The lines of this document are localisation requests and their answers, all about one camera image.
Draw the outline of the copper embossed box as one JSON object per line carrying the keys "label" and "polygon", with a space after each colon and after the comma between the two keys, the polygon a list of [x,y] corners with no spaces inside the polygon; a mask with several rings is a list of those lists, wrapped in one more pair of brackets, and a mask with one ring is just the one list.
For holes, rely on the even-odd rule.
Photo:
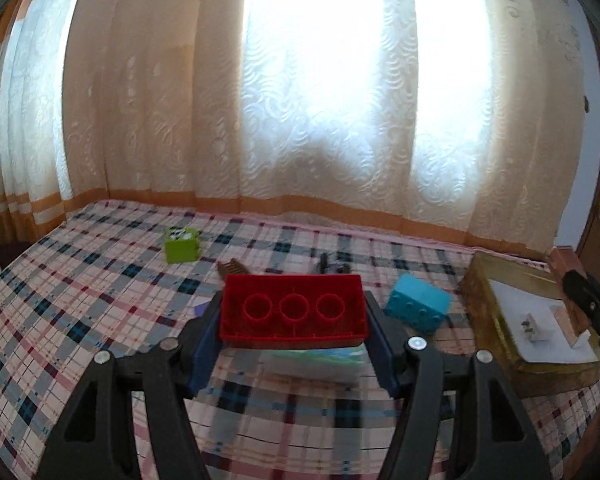
{"label": "copper embossed box", "polygon": [[573,328],[567,307],[563,304],[554,304],[552,307],[552,312],[558,326],[562,330],[562,333],[569,344],[569,347],[571,349],[582,348],[588,342],[588,338],[590,338],[590,332],[588,330],[584,330],[580,334],[576,333],[576,330]]}

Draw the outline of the blue toy brick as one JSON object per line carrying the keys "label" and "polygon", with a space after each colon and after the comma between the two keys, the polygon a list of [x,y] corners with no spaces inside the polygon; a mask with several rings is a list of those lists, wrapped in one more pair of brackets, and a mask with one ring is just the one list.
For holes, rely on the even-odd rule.
{"label": "blue toy brick", "polygon": [[403,274],[393,286],[384,312],[419,333],[433,335],[448,314],[450,303],[448,292]]}

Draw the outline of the brown folding comb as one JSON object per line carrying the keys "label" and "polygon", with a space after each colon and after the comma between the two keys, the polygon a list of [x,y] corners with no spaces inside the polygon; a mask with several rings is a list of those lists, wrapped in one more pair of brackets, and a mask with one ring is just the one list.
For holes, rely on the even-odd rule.
{"label": "brown folding comb", "polygon": [[218,270],[219,276],[223,282],[233,274],[249,274],[250,271],[237,259],[231,258],[230,261],[218,261],[216,263],[216,270]]}

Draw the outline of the white small box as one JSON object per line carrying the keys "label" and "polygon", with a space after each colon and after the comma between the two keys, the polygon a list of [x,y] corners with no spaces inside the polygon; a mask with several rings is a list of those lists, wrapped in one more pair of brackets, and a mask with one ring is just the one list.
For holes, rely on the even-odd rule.
{"label": "white small box", "polygon": [[532,344],[550,341],[553,336],[553,331],[540,324],[531,313],[524,316],[524,319],[520,323],[520,327],[524,339],[532,342]]}

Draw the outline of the red toy brick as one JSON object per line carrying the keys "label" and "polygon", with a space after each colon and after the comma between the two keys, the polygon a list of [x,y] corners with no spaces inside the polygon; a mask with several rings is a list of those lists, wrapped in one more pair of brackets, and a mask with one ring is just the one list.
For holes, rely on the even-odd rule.
{"label": "red toy brick", "polygon": [[234,348],[315,350],[366,341],[366,301],[354,274],[232,274],[219,335]]}

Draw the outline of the gold tin tray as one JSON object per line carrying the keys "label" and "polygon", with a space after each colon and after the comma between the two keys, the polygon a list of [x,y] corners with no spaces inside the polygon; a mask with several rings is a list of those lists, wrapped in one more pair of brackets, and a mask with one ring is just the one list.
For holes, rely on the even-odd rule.
{"label": "gold tin tray", "polygon": [[600,379],[598,337],[590,328],[574,333],[552,274],[477,252],[460,291],[477,348],[494,355],[518,396],[548,396]]}

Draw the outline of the cream lace curtain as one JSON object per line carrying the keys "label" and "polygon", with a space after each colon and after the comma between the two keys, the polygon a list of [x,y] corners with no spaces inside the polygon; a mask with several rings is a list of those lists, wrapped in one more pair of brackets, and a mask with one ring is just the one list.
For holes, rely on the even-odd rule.
{"label": "cream lace curtain", "polygon": [[0,245],[113,198],[545,254],[583,102],[568,0],[8,0]]}

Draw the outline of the green toy cube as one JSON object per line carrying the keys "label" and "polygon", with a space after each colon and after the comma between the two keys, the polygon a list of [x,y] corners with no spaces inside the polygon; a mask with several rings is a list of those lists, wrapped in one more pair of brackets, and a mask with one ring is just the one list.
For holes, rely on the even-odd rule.
{"label": "green toy cube", "polygon": [[195,262],[200,258],[199,232],[193,228],[169,228],[163,237],[166,262]]}

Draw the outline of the dental floss pick pack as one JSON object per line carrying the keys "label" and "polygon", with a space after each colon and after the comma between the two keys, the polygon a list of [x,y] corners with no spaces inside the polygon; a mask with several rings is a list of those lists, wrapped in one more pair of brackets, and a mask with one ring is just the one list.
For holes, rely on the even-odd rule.
{"label": "dental floss pick pack", "polygon": [[319,382],[352,385],[368,363],[365,347],[322,350],[264,350],[268,373]]}

